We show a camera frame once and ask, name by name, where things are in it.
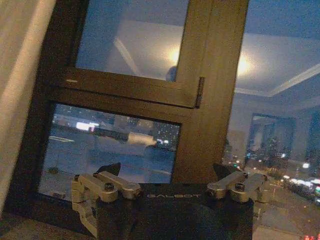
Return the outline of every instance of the window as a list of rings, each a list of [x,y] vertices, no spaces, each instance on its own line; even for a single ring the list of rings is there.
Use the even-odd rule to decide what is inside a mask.
[[[55,84],[195,107],[211,1],[89,1],[83,8],[75,63]]]
[[[249,2],[223,162],[271,181],[253,239],[320,232],[319,9]]]
[[[173,153],[166,156],[167,167],[162,169],[153,166],[148,168],[150,171],[141,169],[140,175],[136,177],[141,179],[146,172],[160,169],[166,173],[156,173],[149,179],[146,177],[146,181],[168,181],[170,174],[173,183],[214,181],[216,178],[212,165],[213,162],[220,162],[222,157],[225,141],[223,133],[226,132],[248,3],[246,0],[235,0],[232,4],[228,1],[189,1],[175,81],[146,79],[138,74],[104,72],[102,69],[78,65],[78,50],[82,48],[88,4],[87,0],[56,1],[42,45],[27,125],[7,198],[7,208],[14,213],[22,213],[39,221],[82,232],[84,227],[78,214],[72,210],[70,202],[65,201],[68,199],[65,186],[60,184],[56,187],[57,181],[50,182],[55,181],[55,173],[66,172],[67,178],[73,174],[68,166],[63,165],[66,161],[55,156],[60,152],[63,156],[65,152],[52,151],[53,148],[60,145],[59,150],[64,149],[76,141],[64,135],[65,132],[56,135],[51,134],[51,131],[56,128],[65,129],[100,140],[106,132],[110,134],[106,129],[99,131],[96,127],[96,124],[100,124],[98,122],[83,121],[88,120],[87,117],[79,114],[86,110],[99,115],[117,114],[119,118],[129,117],[128,128],[139,127],[139,121],[160,124],[160,130],[152,135],[142,133],[143,136],[147,135],[145,139],[150,140],[152,137],[152,141],[157,141],[156,145],[169,145],[169,139],[158,135],[162,131],[165,136],[170,134],[171,130],[167,129],[169,126],[172,129],[179,128],[179,135],[172,137],[172,142],[179,144],[175,147],[174,157]],[[205,78],[203,95],[199,108],[195,109],[200,76],[203,77],[201,79]],[[74,113],[74,116],[64,115],[60,109],[62,106],[72,107],[78,112]],[[56,116],[76,118],[75,128],[72,125],[58,126],[56,122],[52,123],[52,120],[55,121],[52,116],[55,110]],[[108,117],[105,122],[112,125],[116,120],[113,122],[112,117]],[[120,131],[117,134],[121,136],[121,140],[117,140],[115,144],[126,144],[129,133]],[[80,153],[81,146],[76,147]],[[102,157],[108,154],[108,151],[102,152],[96,150],[86,153]],[[72,148],[68,158],[72,159],[72,155],[77,153]],[[97,170],[95,167],[86,168],[87,165],[75,166],[85,171]],[[53,178],[49,179],[46,172],[51,172]],[[159,176],[166,176],[166,180],[159,180]]]
[[[56,104],[38,192],[71,200],[76,174],[121,163],[133,183],[170,183],[180,126]]]

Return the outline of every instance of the ceiling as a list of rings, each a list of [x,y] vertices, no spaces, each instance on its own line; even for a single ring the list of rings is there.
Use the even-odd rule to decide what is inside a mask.
[[[90,1],[77,66],[165,80],[177,64],[187,5]],[[236,97],[272,102],[320,95],[319,9],[319,0],[250,0]]]

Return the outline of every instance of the metal bracket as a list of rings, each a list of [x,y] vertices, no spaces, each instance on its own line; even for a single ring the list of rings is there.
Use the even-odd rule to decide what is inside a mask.
[[[231,190],[236,182],[244,181],[246,177],[245,172],[234,171],[220,181],[209,183],[207,192],[214,199],[223,199],[226,197],[227,191]]]
[[[266,175],[256,173],[248,177],[243,183],[237,182],[231,189],[231,198],[239,203],[246,203],[250,197],[254,201],[267,203],[270,197],[267,181]]]
[[[112,203],[118,199],[118,191],[125,199],[134,200],[140,196],[142,189],[138,183],[128,182],[107,171],[76,175],[71,182],[72,209],[79,213],[81,223],[97,237],[97,220],[92,207],[95,201]]]

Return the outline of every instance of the dark brown window frame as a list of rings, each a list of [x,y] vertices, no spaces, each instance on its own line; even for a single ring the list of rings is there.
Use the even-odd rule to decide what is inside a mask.
[[[206,51],[198,63],[200,74],[207,78],[199,109],[57,85],[57,80],[63,79],[66,66],[74,61],[79,16],[83,15],[81,9],[86,4],[87,1],[57,0],[43,42],[27,124],[5,205],[9,212],[83,233],[88,231],[70,203],[43,198],[37,193],[48,143],[48,122],[53,114],[51,103],[179,123],[180,140],[172,181],[214,180],[211,166],[221,159],[223,152],[248,1],[235,0],[228,4],[213,0],[215,10],[210,11]],[[172,84],[177,84],[175,89],[179,88],[179,82]]]

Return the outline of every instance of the curtain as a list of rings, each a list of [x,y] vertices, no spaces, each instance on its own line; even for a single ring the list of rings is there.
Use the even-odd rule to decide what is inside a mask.
[[[56,0],[0,0],[0,216]]]

